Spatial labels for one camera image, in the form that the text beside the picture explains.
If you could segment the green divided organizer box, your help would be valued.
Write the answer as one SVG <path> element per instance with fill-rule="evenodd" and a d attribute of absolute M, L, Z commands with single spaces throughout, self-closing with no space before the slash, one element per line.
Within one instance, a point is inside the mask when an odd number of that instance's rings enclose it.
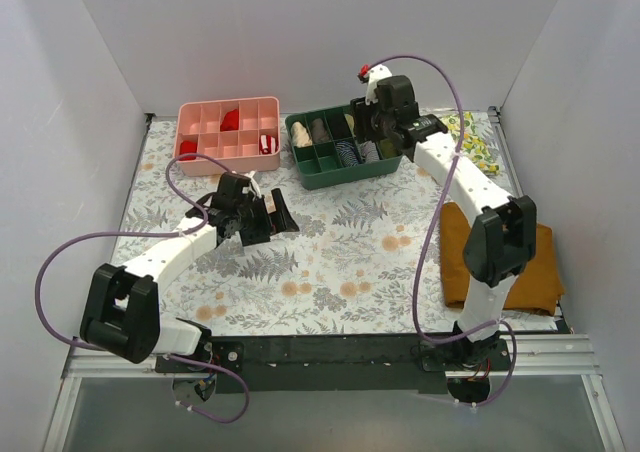
<path fill-rule="evenodd" d="M 355 182 L 364 179 L 384 176 L 395 172 L 400 164 L 401 156 L 391 159 L 383 159 L 380 156 L 378 142 L 374 142 L 378 149 L 380 160 L 373 163 L 365 163 L 360 154 L 360 144 L 352 131 L 352 136 L 346 141 L 355 144 L 359 154 L 361 164 L 354 167 L 344 167 L 339 159 L 335 148 L 336 140 L 333 139 L 329 126 L 327 125 L 326 116 L 329 114 L 350 114 L 350 106 L 340 105 L 332 108 L 318 109 L 301 113 L 294 113 L 285 119 L 285 127 L 287 134 L 291 136 L 291 126 L 294 122 L 301 122 L 310 132 L 311 122 L 316 118 L 321 118 L 327 128 L 331 141 L 314 144 L 310 147 L 297 148 L 291 145 L 293 151 L 294 162 L 299 172 L 300 182 L 307 190 L 316 190 L 320 188 Z"/>

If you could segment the lemon print folded cloth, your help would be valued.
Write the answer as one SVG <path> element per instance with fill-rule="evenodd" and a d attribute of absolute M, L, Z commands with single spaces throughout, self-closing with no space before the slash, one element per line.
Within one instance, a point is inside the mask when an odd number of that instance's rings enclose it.
<path fill-rule="evenodd" d="M 487 135 L 480 132 L 474 116 L 471 112 L 465 111 L 464 118 L 464 139 L 461 152 L 468 157 L 485 175 L 497 176 L 500 167 L 497 160 L 490 152 L 486 141 Z M 448 131 L 455 142 L 459 141 L 461 121 L 458 113 L 449 113 L 439 116 L 439 119 L 448 128 Z"/>

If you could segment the olive green rolled underwear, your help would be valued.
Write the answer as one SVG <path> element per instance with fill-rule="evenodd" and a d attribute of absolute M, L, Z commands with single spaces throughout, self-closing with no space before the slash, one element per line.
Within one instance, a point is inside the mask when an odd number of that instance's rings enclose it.
<path fill-rule="evenodd" d="M 378 148 L 380 151 L 380 156 L 383 159 L 391 159 L 397 157 L 399 155 L 395 146 L 389 139 L 383 139 L 378 142 Z"/>

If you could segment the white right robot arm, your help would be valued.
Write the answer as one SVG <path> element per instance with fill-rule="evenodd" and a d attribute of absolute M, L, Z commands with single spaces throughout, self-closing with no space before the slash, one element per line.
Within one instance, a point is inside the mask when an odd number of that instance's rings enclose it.
<path fill-rule="evenodd" d="M 446 360 L 475 369 L 496 348 L 507 296 L 535 256 L 536 205 L 497 186 L 462 153 L 439 118 L 421 114 L 407 76 L 378 65 L 364 67 L 358 78 L 366 93 L 351 102 L 357 137 L 389 140 L 441 185 L 468 222 L 462 259 L 470 279 L 463 309 L 451 336 L 428 342 Z"/>

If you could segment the red rolled sock bottom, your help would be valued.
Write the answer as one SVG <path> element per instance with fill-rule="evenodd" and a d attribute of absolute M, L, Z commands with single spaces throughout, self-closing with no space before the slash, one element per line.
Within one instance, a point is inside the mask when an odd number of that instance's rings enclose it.
<path fill-rule="evenodd" d="M 192 161 L 197 158 L 197 142 L 191 140 L 182 141 L 178 148 L 178 157 L 180 161 Z"/>

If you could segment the black rolled underwear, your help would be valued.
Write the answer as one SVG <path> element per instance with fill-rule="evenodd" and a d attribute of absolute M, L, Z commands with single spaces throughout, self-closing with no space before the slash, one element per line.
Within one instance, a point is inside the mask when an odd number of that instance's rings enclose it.
<path fill-rule="evenodd" d="M 344 140 L 352 136 L 352 131 L 344 114 L 329 114 L 326 116 L 327 125 L 334 140 Z"/>

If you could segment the floral patterned table mat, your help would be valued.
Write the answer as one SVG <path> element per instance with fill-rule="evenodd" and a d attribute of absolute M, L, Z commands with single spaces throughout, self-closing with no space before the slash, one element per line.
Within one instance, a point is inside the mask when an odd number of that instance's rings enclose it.
<path fill-rule="evenodd" d="M 439 244 L 428 229 L 441 194 L 402 161 L 389 175 L 306 190 L 290 147 L 257 177 L 282 191 L 296 233 L 245 247 L 231 239 L 200 257 L 159 296 L 166 317 L 217 335 L 448 332 Z"/>

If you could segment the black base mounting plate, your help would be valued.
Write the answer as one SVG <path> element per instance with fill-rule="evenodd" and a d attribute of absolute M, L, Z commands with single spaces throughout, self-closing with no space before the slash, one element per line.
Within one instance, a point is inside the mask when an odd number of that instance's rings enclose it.
<path fill-rule="evenodd" d="M 211 357 L 252 392 L 414 390 L 445 394 L 448 372 L 478 365 L 506 372 L 507 342 L 498 338 L 470 358 L 457 343 L 431 345 L 414 334 L 212 337 L 195 359 Z"/>

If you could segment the mustard brown folded cloth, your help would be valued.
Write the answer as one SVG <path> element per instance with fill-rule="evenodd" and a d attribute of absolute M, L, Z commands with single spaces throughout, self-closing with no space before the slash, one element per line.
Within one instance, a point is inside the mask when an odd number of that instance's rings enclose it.
<path fill-rule="evenodd" d="M 457 204 L 446 203 L 440 212 L 440 273 L 447 307 L 464 306 L 470 273 L 463 261 L 463 248 L 470 226 Z M 506 310 L 554 315 L 564 295 L 550 227 L 537 225 L 536 255 L 512 286 L 505 302 Z"/>

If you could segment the pink divided organizer box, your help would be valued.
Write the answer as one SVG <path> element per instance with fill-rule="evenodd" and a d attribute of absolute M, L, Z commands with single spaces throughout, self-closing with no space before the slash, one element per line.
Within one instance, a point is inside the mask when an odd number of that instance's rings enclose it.
<path fill-rule="evenodd" d="M 224 115 L 239 109 L 238 130 L 221 131 Z M 261 155 L 259 136 L 269 134 L 278 139 L 278 151 Z M 178 161 L 188 177 L 217 175 L 229 168 L 235 172 L 273 171 L 280 167 L 280 104 L 273 96 L 218 101 L 191 102 L 181 106 L 178 114 L 174 155 L 182 141 L 196 141 L 197 158 Z"/>

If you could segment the red rolled sock top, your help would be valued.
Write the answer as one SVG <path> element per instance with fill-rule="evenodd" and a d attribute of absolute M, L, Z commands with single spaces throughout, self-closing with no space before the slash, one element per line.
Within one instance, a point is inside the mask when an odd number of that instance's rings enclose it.
<path fill-rule="evenodd" d="M 220 123 L 220 130 L 221 131 L 238 130 L 239 125 L 240 125 L 240 114 L 239 114 L 239 109 L 236 108 L 236 109 L 230 110 L 224 115 Z"/>

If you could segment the aluminium frame rail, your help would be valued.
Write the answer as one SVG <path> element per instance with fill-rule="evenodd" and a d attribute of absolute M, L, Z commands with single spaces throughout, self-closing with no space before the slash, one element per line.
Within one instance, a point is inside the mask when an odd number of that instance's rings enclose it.
<path fill-rule="evenodd" d="M 581 334 L 507 342 L 506 372 L 448 372 L 414 390 L 252 392 L 236 373 L 196 393 L 167 358 L 74 351 L 49 451 L 622 451 L 601 368 Z"/>

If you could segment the navy striped underwear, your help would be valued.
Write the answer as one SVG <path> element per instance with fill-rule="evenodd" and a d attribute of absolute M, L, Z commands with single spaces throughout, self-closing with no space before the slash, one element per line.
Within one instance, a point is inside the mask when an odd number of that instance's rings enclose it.
<path fill-rule="evenodd" d="M 344 167 L 354 167 L 361 164 L 361 160 L 354 143 L 346 140 L 337 141 L 335 143 L 335 148 Z"/>

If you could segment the beige yellow rolled underwear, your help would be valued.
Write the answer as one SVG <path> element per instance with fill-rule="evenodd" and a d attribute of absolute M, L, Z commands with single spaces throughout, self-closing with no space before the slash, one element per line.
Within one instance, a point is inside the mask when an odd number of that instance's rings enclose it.
<path fill-rule="evenodd" d="M 354 125 L 355 125 L 354 118 L 353 118 L 350 114 L 345 114 L 345 115 L 344 115 L 344 118 L 345 118 L 345 120 L 346 120 L 346 122 L 347 122 L 347 124 L 348 124 L 349 128 L 350 128 L 351 130 L 353 130 L 353 129 L 354 129 Z"/>

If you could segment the red rolled sock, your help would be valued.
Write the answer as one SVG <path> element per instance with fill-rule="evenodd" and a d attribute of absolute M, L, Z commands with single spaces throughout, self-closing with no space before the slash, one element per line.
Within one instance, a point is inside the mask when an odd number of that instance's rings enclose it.
<path fill-rule="evenodd" d="M 197 142 L 191 140 L 182 141 L 178 148 L 178 157 L 180 161 L 192 161 L 197 158 Z"/>
<path fill-rule="evenodd" d="M 220 123 L 220 130 L 221 131 L 238 130 L 239 125 L 240 125 L 240 114 L 239 114 L 239 109 L 236 108 L 236 109 L 230 110 L 224 115 Z"/>

